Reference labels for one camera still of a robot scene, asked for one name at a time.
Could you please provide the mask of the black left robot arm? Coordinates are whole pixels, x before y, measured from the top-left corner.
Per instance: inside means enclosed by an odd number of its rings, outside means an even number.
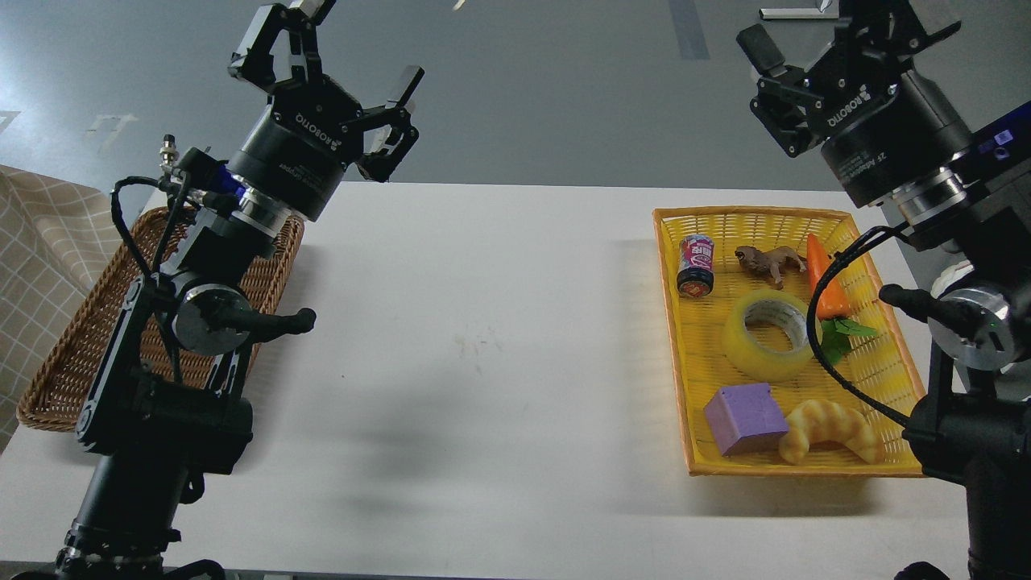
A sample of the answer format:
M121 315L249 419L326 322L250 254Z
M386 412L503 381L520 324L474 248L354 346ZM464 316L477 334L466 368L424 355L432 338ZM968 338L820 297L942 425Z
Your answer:
M253 440L242 393L253 348L313 330L315 312L261 313L242 280L274 254L288 218L315 221L350 166L387 181L415 144L408 102L424 70L406 68L394 97L366 109L323 71L317 26L331 1L261 6L229 74L267 95L228 160L176 150L166 135L158 179L128 176L111 213L139 268L74 433L99 455L80 511L51 570L22 579L225 579L213 559L166 570L181 535L176 509L231 474Z

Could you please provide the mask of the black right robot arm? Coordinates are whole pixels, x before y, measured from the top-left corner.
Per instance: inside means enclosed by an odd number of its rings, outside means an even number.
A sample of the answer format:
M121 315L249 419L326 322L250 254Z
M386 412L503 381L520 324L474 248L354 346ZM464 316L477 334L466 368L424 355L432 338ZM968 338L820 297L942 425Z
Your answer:
M1029 359L1029 107L971 131L914 55L960 29L946 1L843 1L809 68L785 62L761 23L737 35L757 71L751 111L789 157L820 147L859 208L891 202L903 221L839 252L814 289L889 238L917 252L954 245L971 265L942 294L884 285L883 302L929 326L930 386L908 416L841 386L902 427L925 476L966 492L972 579L1030 574L1027 401L996 375Z

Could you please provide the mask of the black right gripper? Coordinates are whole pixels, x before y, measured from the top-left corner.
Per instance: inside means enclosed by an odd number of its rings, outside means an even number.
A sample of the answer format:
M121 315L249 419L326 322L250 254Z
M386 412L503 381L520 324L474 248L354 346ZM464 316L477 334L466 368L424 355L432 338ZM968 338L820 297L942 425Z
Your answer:
M968 148L972 133L913 56L958 32L949 1L840 1L834 37L820 56L821 153L858 208L938 172ZM791 158L820 142L822 97L789 65L762 25L736 43L759 74L750 111Z

